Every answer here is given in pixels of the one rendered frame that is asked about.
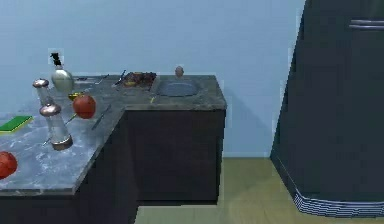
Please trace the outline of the dark kitchen knife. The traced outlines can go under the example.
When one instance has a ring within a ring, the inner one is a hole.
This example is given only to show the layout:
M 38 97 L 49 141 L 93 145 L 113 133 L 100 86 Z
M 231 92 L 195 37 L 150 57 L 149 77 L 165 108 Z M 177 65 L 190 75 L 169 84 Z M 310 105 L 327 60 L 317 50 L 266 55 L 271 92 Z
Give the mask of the dark kitchen knife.
M 109 110 L 111 109 L 112 105 L 109 104 L 105 110 L 101 113 L 101 115 L 99 116 L 99 118 L 96 120 L 96 122 L 93 124 L 93 126 L 91 127 L 91 130 L 95 130 L 97 128 L 97 126 L 100 124 L 101 120 L 105 117 L 105 115 L 109 112 Z

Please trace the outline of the pale round spray bottle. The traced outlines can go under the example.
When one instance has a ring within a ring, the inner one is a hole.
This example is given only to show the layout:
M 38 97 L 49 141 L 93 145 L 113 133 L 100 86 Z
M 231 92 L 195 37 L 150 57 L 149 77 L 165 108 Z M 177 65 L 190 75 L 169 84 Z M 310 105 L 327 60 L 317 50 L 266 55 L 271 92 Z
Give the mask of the pale round spray bottle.
M 50 57 L 55 66 L 55 71 L 51 75 L 51 80 L 55 88 L 59 92 L 70 93 L 74 89 L 74 79 L 72 74 L 64 69 L 58 52 L 53 52 Z

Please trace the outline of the red tomato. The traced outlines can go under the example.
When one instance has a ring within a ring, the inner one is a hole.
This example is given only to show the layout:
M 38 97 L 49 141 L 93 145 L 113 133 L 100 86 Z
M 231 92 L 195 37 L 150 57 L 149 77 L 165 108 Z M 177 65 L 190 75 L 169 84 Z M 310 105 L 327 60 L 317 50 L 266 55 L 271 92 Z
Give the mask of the red tomato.
M 77 96 L 73 101 L 74 112 L 83 119 L 90 119 L 96 112 L 96 101 L 89 95 Z
M 0 179 L 12 175 L 18 167 L 16 157 L 9 152 L 0 152 Z

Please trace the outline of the grey fork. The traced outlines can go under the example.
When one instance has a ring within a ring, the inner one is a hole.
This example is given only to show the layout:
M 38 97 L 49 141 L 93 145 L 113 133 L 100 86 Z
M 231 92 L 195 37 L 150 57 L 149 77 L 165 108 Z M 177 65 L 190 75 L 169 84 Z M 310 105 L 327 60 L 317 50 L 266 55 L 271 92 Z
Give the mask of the grey fork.
M 107 74 L 107 75 L 102 76 L 101 79 L 98 80 L 97 82 L 95 82 L 94 84 L 95 84 L 95 85 L 99 85 L 104 79 L 106 79 L 106 78 L 109 77 L 109 76 L 110 76 L 110 74 Z

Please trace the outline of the green yellow sponge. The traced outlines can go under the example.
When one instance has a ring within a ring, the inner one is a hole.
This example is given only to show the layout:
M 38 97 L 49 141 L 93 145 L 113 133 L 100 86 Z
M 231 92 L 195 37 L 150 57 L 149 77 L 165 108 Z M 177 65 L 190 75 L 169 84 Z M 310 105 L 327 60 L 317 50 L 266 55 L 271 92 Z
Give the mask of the green yellow sponge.
M 0 134 L 12 133 L 33 119 L 32 116 L 14 116 L 11 120 L 0 125 Z

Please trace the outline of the dark spatula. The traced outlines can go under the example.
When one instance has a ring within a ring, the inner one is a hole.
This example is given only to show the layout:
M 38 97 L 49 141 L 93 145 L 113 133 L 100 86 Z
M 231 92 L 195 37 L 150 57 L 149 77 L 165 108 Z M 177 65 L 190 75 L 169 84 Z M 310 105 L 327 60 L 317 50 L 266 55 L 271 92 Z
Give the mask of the dark spatula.
M 125 77 L 125 73 L 126 73 L 126 70 L 123 70 L 123 72 L 121 73 L 118 81 L 116 83 L 114 83 L 115 86 L 119 85 L 123 81 L 123 79 Z

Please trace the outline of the black fridge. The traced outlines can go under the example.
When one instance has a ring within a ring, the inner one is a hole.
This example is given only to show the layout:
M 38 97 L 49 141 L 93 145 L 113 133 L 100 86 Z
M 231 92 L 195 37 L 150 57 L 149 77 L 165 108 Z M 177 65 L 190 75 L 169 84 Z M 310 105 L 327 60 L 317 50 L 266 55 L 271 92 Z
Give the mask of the black fridge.
M 384 217 L 384 0 L 306 0 L 270 159 L 302 212 Z

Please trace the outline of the dark kitchen counter cabinet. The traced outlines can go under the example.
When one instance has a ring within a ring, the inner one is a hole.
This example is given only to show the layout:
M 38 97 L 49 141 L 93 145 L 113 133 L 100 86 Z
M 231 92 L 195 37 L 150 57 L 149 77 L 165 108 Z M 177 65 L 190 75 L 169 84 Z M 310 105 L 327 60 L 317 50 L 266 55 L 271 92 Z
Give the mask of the dark kitchen counter cabinet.
M 0 224 L 134 224 L 141 205 L 214 204 L 218 200 L 226 101 L 213 75 L 159 75 L 151 87 L 115 86 L 116 76 L 78 85 L 96 99 L 94 118 L 68 124 L 73 144 L 47 143 L 40 103 L 31 123 L 0 136 L 16 172 L 0 180 Z M 188 82 L 193 96 L 157 94 L 163 82 Z M 68 120 L 68 97 L 51 93 Z M 95 130 L 105 108 L 112 107 Z

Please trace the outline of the clear pepper mill copper cap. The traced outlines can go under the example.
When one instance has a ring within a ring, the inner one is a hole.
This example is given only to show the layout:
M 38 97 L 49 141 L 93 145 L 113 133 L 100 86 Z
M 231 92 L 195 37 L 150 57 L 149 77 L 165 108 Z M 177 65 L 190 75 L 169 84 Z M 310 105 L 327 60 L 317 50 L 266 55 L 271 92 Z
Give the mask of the clear pepper mill copper cap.
M 49 93 L 49 81 L 47 79 L 36 79 L 32 86 L 36 89 L 38 98 L 42 106 L 53 104 L 54 100 Z
M 61 107 L 55 103 L 40 108 L 40 114 L 46 119 L 52 147 L 57 151 L 68 149 L 73 140 L 61 116 Z

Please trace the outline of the dark patterned tray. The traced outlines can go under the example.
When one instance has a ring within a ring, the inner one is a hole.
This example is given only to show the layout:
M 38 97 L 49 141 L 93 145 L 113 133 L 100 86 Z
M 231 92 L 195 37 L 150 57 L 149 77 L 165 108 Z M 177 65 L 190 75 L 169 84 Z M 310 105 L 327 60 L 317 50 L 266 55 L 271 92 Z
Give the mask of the dark patterned tray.
M 154 72 L 130 72 L 123 80 L 125 87 L 151 87 L 157 74 Z

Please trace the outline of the grey round sink basin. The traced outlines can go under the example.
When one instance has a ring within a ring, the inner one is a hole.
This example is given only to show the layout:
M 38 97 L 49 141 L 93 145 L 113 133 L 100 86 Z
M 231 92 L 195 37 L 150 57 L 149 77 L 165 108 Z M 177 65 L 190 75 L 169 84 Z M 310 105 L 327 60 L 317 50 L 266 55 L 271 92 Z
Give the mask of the grey round sink basin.
M 168 97 L 193 96 L 198 93 L 198 87 L 188 82 L 163 82 L 157 89 L 157 94 Z

